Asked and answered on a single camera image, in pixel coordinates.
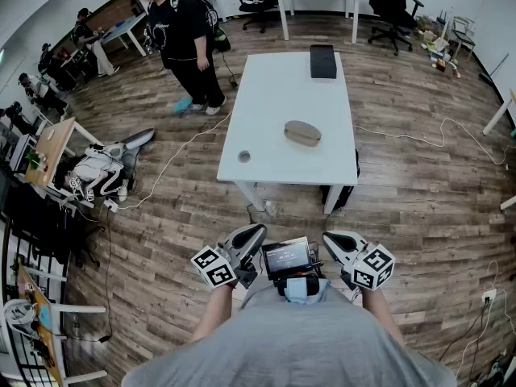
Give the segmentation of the black green bag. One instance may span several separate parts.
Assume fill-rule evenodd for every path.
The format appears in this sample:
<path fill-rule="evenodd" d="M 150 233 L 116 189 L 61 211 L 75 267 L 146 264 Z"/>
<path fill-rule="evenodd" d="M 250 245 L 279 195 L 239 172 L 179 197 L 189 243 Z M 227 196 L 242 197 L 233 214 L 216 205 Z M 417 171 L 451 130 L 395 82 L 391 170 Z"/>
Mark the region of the black green bag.
<path fill-rule="evenodd" d="M 221 27 L 216 27 L 213 32 L 214 49 L 217 52 L 224 53 L 231 50 L 231 43 L 226 32 Z"/>

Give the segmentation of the black rectangular box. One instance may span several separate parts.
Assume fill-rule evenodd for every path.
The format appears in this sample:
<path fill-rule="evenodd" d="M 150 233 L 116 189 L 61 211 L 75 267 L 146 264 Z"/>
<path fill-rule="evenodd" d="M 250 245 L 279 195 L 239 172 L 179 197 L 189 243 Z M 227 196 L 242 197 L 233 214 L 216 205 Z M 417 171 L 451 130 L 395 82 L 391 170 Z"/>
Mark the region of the black rectangular box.
<path fill-rule="evenodd" d="M 332 45 L 310 46 L 310 76 L 315 79 L 336 79 L 337 67 Z"/>

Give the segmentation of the pile of boxes and clutter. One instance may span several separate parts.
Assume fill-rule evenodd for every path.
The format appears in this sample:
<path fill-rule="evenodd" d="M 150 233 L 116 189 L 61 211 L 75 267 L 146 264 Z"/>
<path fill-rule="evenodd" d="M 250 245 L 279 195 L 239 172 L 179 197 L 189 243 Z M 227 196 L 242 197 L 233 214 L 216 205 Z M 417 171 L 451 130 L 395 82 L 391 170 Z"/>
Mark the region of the pile of boxes and clutter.
<path fill-rule="evenodd" d="M 462 48 L 468 51 L 467 60 L 471 59 L 476 44 L 473 19 L 463 16 L 452 18 L 417 17 L 416 31 L 421 40 L 421 47 L 426 50 L 432 67 L 445 72 L 450 69 L 456 79 L 461 78 L 458 54 Z"/>

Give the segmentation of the wooden table white frame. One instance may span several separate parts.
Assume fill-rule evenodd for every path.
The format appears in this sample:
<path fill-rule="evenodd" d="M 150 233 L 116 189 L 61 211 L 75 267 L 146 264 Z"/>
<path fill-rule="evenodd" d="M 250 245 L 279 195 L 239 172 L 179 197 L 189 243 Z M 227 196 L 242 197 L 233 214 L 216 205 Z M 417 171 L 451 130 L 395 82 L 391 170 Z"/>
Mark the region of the wooden table white frame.
<path fill-rule="evenodd" d="M 106 370 L 73 377 L 69 377 L 67 375 L 63 353 L 63 342 L 67 339 L 72 339 L 73 337 L 65 335 L 60 330 L 60 319 L 62 314 L 105 314 L 106 307 L 51 303 L 44 295 L 41 288 L 36 284 L 33 276 L 61 282 L 66 282 L 66 278 L 20 265 L 16 280 L 19 289 L 19 298 L 27 299 L 35 311 L 35 319 L 38 323 L 37 333 L 40 336 L 43 345 L 48 349 L 49 365 L 46 365 L 46 369 L 52 375 L 54 381 L 60 387 L 69 387 L 72 384 L 106 377 Z"/>

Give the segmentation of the person's right forearm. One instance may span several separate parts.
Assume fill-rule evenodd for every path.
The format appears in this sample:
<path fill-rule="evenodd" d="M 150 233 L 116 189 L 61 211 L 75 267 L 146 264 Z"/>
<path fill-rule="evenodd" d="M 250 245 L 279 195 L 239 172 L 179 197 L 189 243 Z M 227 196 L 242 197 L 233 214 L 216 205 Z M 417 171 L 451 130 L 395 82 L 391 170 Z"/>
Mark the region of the person's right forearm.
<path fill-rule="evenodd" d="M 402 333 L 389 311 L 387 301 L 381 290 L 362 289 L 361 294 L 362 306 L 377 319 L 400 345 L 404 346 L 405 341 Z"/>

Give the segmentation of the small wooden table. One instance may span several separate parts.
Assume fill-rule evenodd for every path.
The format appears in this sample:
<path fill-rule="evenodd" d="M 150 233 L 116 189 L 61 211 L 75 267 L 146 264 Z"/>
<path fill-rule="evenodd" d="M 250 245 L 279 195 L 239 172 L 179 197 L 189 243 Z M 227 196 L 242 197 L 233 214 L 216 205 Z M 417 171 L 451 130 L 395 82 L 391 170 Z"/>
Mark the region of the small wooden table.
<path fill-rule="evenodd" d="M 69 197 L 72 194 L 66 189 L 57 189 L 53 183 L 57 165 L 63 153 L 67 149 L 67 143 L 74 132 L 85 137 L 89 144 L 102 142 L 91 135 L 75 118 L 66 119 L 63 122 L 47 127 L 43 130 L 35 146 L 35 152 L 44 157 L 38 163 L 37 169 L 28 168 L 25 173 L 25 181 L 33 185 L 45 188 L 48 192 Z"/>

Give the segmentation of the broom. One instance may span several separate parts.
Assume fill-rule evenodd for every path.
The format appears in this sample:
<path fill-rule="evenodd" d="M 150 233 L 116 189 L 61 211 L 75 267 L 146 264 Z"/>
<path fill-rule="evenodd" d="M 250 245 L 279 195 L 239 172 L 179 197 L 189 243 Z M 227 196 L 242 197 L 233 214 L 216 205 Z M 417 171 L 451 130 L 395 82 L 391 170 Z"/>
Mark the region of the broom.
<path fill-rule="evenodd" d="M 499 68 L 503 65 L 503 63 L 506 61 L 509 55 L 509 53 L 506 53 L 491 73 L 480 73 L 479 78 L 487 85 L 494 86 L 493 75 L 499 70 Z"/>

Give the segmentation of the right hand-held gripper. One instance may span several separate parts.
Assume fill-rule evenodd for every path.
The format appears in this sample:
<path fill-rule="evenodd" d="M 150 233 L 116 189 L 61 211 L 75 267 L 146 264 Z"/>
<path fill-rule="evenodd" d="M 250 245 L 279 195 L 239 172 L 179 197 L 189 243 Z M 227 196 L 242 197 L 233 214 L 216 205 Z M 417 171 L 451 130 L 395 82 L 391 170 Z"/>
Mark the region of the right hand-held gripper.
<path fill-rule="evenodd" d="M 373 247 L 353 231 L 326 231 L 322 242 L 332 259 L 343 267 L 341 278 L 354 290 L 357 287 L 376 291 L 393 274 L 395 257 L 382 244 Z M 350 260 L 351 252 L 361 251 Z"/>

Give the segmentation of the person's left forearm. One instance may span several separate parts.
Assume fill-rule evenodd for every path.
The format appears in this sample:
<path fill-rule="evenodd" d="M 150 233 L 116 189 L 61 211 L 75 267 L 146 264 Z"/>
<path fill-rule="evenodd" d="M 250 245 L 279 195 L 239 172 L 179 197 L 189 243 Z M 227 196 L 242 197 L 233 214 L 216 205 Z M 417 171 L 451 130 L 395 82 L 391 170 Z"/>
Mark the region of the person's left forearm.
<path fill-rule="evenodd" d="M 232 285 L 223 285 L 210 292 L 206 308 L 193 332 L 191 342 L 207 337 L 231 317 L 233 291 Z"/>

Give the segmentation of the person's grey shirt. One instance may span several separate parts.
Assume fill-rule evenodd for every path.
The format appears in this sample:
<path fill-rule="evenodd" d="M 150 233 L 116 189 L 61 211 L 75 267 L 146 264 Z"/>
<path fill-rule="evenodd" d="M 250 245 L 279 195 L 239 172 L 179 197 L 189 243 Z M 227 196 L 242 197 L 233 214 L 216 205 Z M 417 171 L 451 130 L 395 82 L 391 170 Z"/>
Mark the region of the person's grey shirt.
<path fill-rule="evenodd" d="M 290 303 L 265 278 L 207 337 L 132 369 L 122 387 L 456 387 L 453 372 L 400 345 L 333 287 Z"/>

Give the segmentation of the black chest mount with pouch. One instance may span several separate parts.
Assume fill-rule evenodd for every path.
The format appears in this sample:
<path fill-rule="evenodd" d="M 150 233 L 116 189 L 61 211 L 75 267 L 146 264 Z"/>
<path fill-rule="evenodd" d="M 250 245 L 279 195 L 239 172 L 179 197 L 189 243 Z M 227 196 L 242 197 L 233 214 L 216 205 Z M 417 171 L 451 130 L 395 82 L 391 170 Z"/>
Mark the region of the black chest mount with pouch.
<path fill-rule="evenodd" d="M 277 292 L 287 302 L 310 305 L 320 301 L 326 290 L 327 280 L 322 274 L 323 262 L 304 264 L 281 270 L 274 278 Z"/>

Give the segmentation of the light wood desk white legs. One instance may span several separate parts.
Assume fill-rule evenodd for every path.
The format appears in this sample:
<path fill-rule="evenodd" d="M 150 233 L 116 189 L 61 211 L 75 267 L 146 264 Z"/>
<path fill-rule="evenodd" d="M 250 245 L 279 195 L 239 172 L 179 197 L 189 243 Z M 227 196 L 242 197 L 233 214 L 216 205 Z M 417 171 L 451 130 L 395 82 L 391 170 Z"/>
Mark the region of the light wood desk white legs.
<path fill-rule="evenodd" d="M 490 119 L 488 124 L 484 127 L 484 129 L 482 131 L 483 135 L 488 135 L 488 133 L 493 129 L 493 127 L 501 119 L 503 114 L 509 109 L 509 107 L 512 103 L 516 103 L 516 93 L 512 89 L 510 89 L 510 97 L 502 103 L 502 105 L 497 110 L 495 115 Z"/>

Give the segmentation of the brown oval pouch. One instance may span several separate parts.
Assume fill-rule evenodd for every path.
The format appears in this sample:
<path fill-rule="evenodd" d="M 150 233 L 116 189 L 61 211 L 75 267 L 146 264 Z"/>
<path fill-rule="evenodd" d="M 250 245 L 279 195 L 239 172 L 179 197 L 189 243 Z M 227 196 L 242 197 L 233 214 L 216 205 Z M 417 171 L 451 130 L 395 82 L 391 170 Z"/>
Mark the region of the brown oval pouch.
<path fill-rule="evenodd" d="M 284 135 L 297 144 L 311 148 L 316 147 L 322 138 L 316 127 L 298 120 L 290 120 L 285 124 Z"/>

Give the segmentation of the white rectangular table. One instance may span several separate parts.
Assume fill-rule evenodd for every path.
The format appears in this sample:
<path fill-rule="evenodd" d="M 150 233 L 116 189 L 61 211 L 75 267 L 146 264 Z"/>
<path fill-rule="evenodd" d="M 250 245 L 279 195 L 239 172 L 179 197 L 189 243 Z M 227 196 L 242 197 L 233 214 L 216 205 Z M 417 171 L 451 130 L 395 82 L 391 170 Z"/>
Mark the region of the white rectangular table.
<path fill-rule="evenodd" d="M 347 86 L 340 54 L 336 79 L 310 76 L 308 52 L 250 55 L 233 106 L 219 181 L 236 184 L 250 203 L 264 210 L 255 183 L 327 185 L 324 214 L 330 214 L 346 186 L 358 181 L 356 146 Z M 316 127 L 316 147 L 289 140 L 284 126 L 298 120 Z M 238 162 L 239 152 L 252 158 Z"/>

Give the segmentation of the white harness gear pile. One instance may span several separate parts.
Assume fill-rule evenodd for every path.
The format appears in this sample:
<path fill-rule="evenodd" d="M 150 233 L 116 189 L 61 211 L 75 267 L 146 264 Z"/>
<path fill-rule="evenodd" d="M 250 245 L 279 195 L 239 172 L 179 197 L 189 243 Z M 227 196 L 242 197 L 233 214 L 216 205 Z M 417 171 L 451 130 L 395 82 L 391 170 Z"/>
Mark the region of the white harness gear pile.
<path fill-rule="evenodd" d="M 88 202 L 97 197 L 113 196 L 124 202 L 129 184 L 122 160 L 126 150 L 124 143 L 93 144 L 82 156 L 61 161 L 56 167 L 53 184 L 57 189 L 71 190 Z"/>

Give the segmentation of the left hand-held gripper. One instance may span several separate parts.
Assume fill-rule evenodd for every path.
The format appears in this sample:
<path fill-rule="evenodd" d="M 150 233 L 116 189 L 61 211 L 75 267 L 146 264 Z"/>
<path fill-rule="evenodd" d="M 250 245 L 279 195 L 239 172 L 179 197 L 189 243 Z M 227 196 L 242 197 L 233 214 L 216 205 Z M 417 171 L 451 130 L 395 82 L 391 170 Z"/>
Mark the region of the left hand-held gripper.
<path fill-rule="evenodd" d="M 226 252 L 237 252 L 240 259 L 247 256 L 253 257 L 265 241 L 266 236 L 267 228 L 264 224 L 248 224 L 230 233 L 220 243 L 220 248 Z M 190 259 L 190 262 L 212 289 L 238 283 L 248 289 L 258 277 L 254 264 L 250 262 L 241 266 L 238 262 L 236 267 L 232 267 L 230 259 L 225 252 L 220 253 L 210 246 L 205 246 Z"/>

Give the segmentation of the black chest-mounted screen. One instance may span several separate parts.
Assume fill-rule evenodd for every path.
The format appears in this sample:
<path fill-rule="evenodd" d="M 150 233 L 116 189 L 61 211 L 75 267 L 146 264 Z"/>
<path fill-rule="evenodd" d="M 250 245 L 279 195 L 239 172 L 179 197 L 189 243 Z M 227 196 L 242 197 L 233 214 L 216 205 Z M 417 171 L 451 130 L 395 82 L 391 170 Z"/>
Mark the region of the black chest-mounted screen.
<path fill-rule="evenodd" d="M 310 271 L 312 261 L 308 239 L 303 236 L 262 247 L 269 280 Z"/>

